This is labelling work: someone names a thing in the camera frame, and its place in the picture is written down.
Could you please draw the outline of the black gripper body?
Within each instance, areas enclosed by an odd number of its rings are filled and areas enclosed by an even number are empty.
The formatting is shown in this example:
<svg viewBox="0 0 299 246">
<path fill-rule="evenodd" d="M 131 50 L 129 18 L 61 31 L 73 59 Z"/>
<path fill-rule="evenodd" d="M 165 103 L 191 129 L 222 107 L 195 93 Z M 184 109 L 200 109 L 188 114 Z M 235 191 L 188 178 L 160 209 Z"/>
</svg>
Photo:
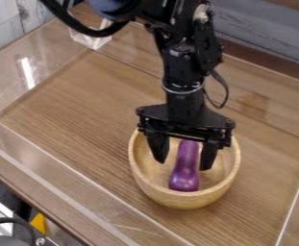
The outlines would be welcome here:
<svg viewBox="0 0 299 246">
<path fill-rule="evenodd" d="M 136 109 L 144 136 L 161 133 L 169 138 L 215 143 L 216 148 L 230 147 L 235 122 L 207 107 L 204 85 L 161 87 L 165 102 Z"/>
</svg>

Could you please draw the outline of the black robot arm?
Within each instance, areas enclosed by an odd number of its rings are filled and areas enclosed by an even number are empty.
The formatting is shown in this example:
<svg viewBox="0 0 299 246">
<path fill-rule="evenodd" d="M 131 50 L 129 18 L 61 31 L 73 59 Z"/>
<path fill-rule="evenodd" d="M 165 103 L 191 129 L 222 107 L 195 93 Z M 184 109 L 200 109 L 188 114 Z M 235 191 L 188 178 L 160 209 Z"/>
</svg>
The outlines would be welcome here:
<svg viewBox="0 0 299 246">
<path fill-rule="evenodd" d="M 132 21 L 143 21 L 163 60 L 165 102 L 136 109 L 137 130 L 147 137 L 156 161 L 167 159 L 172 137 L 203 143 L 199 169 L 212 168 L 216 152 L 231 145 L 235 122 L 214 112 L 204 89 L 208 76 L 226 86 L 216 72 L 223 46 L 214 27 L 210 0 L 87 0 L 97 14 L 112 21 L 103 29 L 87 27 L 56 0 L 40 0 L 75 31 L 108 37 Z"/>
</svg>

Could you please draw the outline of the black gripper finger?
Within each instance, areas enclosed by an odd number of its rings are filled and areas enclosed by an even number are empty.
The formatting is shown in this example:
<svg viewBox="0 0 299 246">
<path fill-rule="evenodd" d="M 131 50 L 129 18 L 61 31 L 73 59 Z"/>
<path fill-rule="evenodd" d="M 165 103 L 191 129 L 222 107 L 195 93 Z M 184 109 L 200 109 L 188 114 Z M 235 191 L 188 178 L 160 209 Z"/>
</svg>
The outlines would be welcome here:
<svg viewBox="0 0 299 246">
<path fill-rule="evenodd" d="M 147 141 L 155 160 L 163 163 L 169 152 L 169 137 L 161 133 L 147 133 Z"/>
<path fill-rule="evenodd" d="M 216 159 L 216 144 L 211 142 L 203 143 L 202 153 L 200 153 L 200 163 L 199 169 L 202 171 L 210 170 L 212 168 Z"/>
</svg>

